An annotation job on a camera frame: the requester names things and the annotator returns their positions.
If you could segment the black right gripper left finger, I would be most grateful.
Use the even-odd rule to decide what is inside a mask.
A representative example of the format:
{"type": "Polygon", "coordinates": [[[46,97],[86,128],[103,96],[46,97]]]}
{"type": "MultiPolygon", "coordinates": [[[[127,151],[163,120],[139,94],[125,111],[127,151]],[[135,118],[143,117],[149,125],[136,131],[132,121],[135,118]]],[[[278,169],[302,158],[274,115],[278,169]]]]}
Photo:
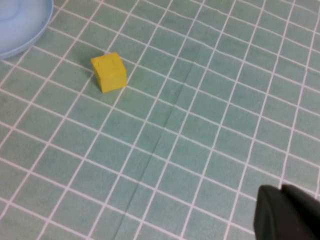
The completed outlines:
{"type": "Polygon", "coordinates": [[[320,207],[292,203],[272,185],[257,193],[253,229],[257,240],[318,240],[320,207]]]}

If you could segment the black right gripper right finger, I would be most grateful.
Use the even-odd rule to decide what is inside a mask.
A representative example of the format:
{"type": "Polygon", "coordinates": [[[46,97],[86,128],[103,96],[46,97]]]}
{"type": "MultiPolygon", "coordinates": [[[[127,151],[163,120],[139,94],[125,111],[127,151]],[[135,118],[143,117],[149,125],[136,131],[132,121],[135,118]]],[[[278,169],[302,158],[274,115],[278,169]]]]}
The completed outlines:
{"type": "Polygon", "coordinates": [[[283,184],[281,192],[296,205],[302,205],[310,208],[320,207],[320,202],[318,200],[294,185],[283,184]]]}

